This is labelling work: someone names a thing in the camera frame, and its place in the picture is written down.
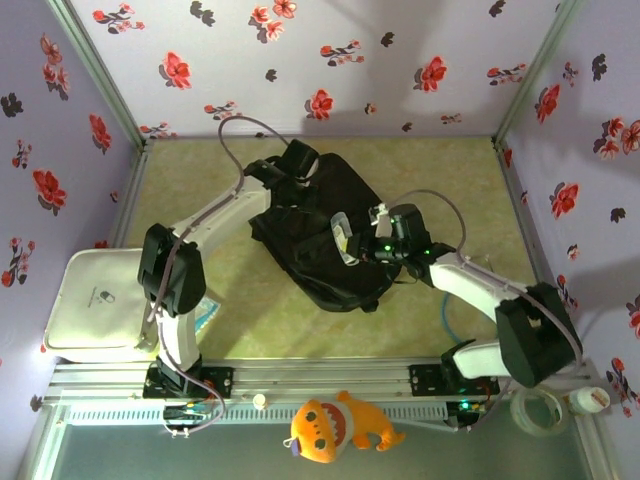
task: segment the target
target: purple wall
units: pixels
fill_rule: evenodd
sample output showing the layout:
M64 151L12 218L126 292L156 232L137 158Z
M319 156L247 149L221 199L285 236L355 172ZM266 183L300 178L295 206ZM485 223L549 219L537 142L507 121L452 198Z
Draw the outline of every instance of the purple wall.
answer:
M133 147L45 2L3 2L0 44L0 479L13 479L53 368L41 343L62 274L107 239Z
M628 479L640 471L639 16L638 0L587 3L507 138L535 247L610 385Z

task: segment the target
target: blue cable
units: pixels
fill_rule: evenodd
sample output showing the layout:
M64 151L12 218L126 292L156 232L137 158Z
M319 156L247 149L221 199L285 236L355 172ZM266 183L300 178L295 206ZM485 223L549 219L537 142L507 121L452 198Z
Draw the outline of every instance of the blue cable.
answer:
M446 292L444 294L444 298L442 299L442 306L440 307L440 319L442 320L442 326L447 331L451 339L456 342L456 344L458 344L462 343L462 340L460 340L460 338L455 333L453 333L453 330L451 330L449 322L447 321L447 302L449 301L450 296L451 294L449 292Z

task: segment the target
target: tag on plush toy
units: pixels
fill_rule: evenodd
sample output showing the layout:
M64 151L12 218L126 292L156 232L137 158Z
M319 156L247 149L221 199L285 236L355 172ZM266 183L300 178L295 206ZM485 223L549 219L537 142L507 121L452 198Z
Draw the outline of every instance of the tag on plush toy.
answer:
M376 449L385 451L401 443L404 433L396 433L384 412L367 402L340 392L336 400L309 400L291 422L291 438L283 442L294 456L319 463L331 463L347 442L359 449L371 447L367 434L380 437Z

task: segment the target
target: small white bottle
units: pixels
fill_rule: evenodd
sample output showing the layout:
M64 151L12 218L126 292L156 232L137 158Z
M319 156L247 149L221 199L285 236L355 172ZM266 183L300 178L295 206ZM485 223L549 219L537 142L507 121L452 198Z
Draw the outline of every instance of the small white bottle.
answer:
M599 413L611 404L609 394L600 387L582 387L564 397L569 411L574 415Z

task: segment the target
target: gray cable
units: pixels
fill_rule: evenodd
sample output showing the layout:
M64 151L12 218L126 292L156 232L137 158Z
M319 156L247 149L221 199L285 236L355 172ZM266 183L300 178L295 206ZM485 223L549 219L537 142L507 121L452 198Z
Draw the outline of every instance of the gray cable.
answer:
M287 140L282 135L280 135L278 132L276 132L274 129L272 129L271 127L269 127L265 123L262 123L261 121L256 120L254 118L245 117L245 116L235 116L235 117L225 118L224 120L222 120L222 122L220 122L220 125L218 126L218 140L220 141L220 144L222 145L222 148L224 149L224 151L227 153L227 155L229 156L231 161L234 163L234 165L238 169L238 182L237 182L235 188L232 190L232 192L229 195L227 195L225 198L223 198L217 204L211 206L211 208L207 209L203 214L201 214L193 222L191 222L191 224L189 224L189 226L184 230L184 232L182 232L180 234L178 239L175 241L173 247L169 251L169 256L167 258L167 263L165 265L164 272L162 274L162 280L160 281L160 288L158 289L158 295L156 296L156 301L155 301L155 303L153 305L153 308L151 309L151 312L149 313L149 317L147 318L148 322L156 321L156 319L160 315L160 308L162 306L162 301L164 300L164 296L165 296L165 294L167 292L167 284L169 283L169 277L170 277L170 274L171 274L171 268L173 267L173 263L175 262L176 254L178 253L178 249L180 248L180 246L184 242L184 239L193 231L193 229L198 227L202 223L203 220L205 220L207 217L209 217L209 215L215 213L216 211L220 210L222 207L227 205L229 202L231 202L238 195L238 193L240 192L240 190L242 190L242 187L244 186L245 178L244 178L244 170L242 168L242 164L236 158L236 156L233 154L233 152L231 152L231 150L227 146L227 144L226 144L226 142L224 140L223 134L222 134L223 127L228 122L233 121L233 120L244 120L244 121L248 121L248 122L252 122L252 123L255 123L257 125L260 125L261 127L269 130L274 135L276 135L278 138L280 138L280 140L282 140L285 143L285 145L289 145L289 142L287 142ZM187 435L189 435L189 433L197 432L199 430L203 430L206 427L216 423L218 420L220 420L224 416L224 414L226 412L226 405L224 403L224 399L222 398L222 396L214 388L211 388L207 384L205 384L205 383L201 382L200 380L198 380L197 378L189 375L188 373L186 373L185 371L183 371L180 368L180 366L177 364L175 359L173 359L171 357L171 354L167 351L167 346L166 346L165 339L164 339L164 336L163 336L163 328L162 328L161 324L159 324L158 336L160 338L160 345L161 345L162 349L165 351L165 353L167 354L167 358L169 360L169 363L171 364L173 369L178 373L178 375L180 375L185 380L187 380L187 381L189 381L189 382L191 382L191 383L193 383L195 385L198 385L200 388L202 388L202 389L208 391L209 393L211 393L212 395L214 395L220 401L220 404L221 404L221 407L222 407L217 415L212 416L211 419L207 420L206 422L203 422L200 425L197 425L195 427L191 427L189 429L185 429L185 431L183 431L182 435L187 436Z
M400 197L390 202L389 205L393 207L397 205L400 201L416 193L427 193L429 195L436 196L441 200L443 200L445 203L447 203L453 209L456 216L458 217L458 221L460 222L460 228L462 229L462 236L460 239L460 243L458 243L458 247L456 248L456 256L458 257L458 260L461 262L462 268L468 268L469 270L473 270L477 275L484 277L484 279L488 283L493 284L494 286L497 286L499 288L506 288L511 293L515 293L516 295L521 296L531 305L536 307L540 312L542 312L542 314L544 314L549 320L551 320L554 326L558 330L560 330L560 332L567 339L567 341L569 342L569 345L571 345L571 349L573 350L573 355L575 357L575 364L573 368L569 372L567 372L567 375L577 374L580 368L582 367L582 351L580 349L580 346L578 345L578 342L576 342L575 338L573 338L573 335L571 335L567 327L565 327L562 324L562 322L558 319L558 317L556 317L553 313L551 313L544 305L538 302L535 298L533 298L527 292L520 290L519 288L511 285L509 282L505 282L500 277L498 277L495 273L487 272L481 269L480 267L474 265L473 263L469 262L466 258L464 258L464 256L462 255L462 247L464 247L464 244L467 241L467 226L464 222L464 218L462 216L462 213L460 212L460 209L448 197L446 197L444 194L437 192L435 190L420 188L416 190L411 190L410 192L407 192L401 195ZM467 431L470 432L471 430L474 430L475 428L477 428L479 425L481 425L486 421L486 419L490 416L491 412L493 411L493 405L496 405L507 394L510 385L511 385L511 379L507 380L507 383L504 385L500 393L496 396L495 400L493 401L492 406L488 408L487 412L482 416L482 418L480 418L473 426L467 427Z

